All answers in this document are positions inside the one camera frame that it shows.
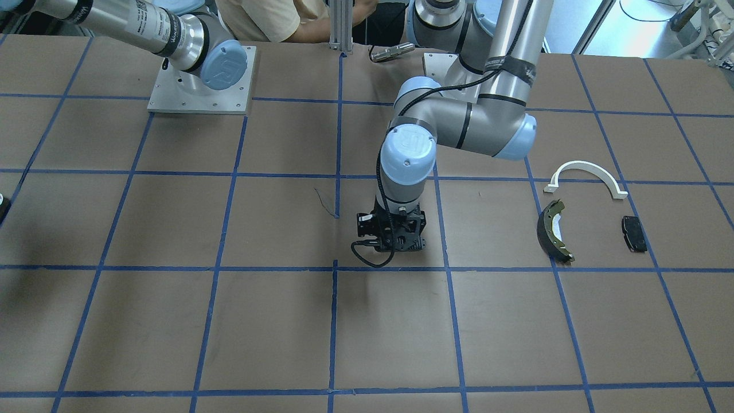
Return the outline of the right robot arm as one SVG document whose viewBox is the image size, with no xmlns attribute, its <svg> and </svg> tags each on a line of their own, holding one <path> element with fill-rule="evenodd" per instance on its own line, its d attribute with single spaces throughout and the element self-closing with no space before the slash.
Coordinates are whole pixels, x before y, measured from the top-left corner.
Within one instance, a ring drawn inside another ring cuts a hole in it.
<svg viewBox="0 0 734 413">
<path fill-rule="evenodd" d="M 39 11 L 148 50 L 215 91 L 236 84 L 248 67 L 244 47 L 205 9 L 176 15 L 148 1 L 3 1 L 2 11 Z"/>
</svg>

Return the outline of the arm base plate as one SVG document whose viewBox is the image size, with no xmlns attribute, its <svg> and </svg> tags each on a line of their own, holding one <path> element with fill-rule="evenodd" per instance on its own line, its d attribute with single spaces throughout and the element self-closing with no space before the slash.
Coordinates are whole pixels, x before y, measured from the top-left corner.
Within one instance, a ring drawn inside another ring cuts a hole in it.
<svg viewBox="0 0 734 413">
<path fill-rule="evenodd" d="M 462 73 L 457 54 L 425 52 L 423 55 L 424 75 L 441 86 L 454 85 Z"/>
<path fill-rule="evenodd" d="M 205 86 L 200 78 L 168 67 L 155 79 L 147 110 L 165 114 L 246 115 L 252 87 L 257 47 L 244 45 L 247 70 L 242 78 L 223 91 Z"/>
</svg>

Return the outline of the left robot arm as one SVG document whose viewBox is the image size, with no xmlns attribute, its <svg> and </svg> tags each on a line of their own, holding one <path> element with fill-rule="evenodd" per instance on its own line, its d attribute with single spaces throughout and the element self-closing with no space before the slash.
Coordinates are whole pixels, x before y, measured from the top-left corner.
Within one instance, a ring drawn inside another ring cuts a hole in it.
<svg viewBox="0 0 734 413">
<path fill-rule="evenodd" d="M 419 199 L 438 146 L 503 159 L 527 156 L 537 122 L 525 107 L 552 7 L 551 1 L 503 1 L 491 24 L 480 1 L 409 5 L 412 42 L 456 60 L 440 80 L 417 76 L 400 87 L 377 157 L 374 209 L 357 216 L 354 246 L 424 248 Z"/>
</svg>

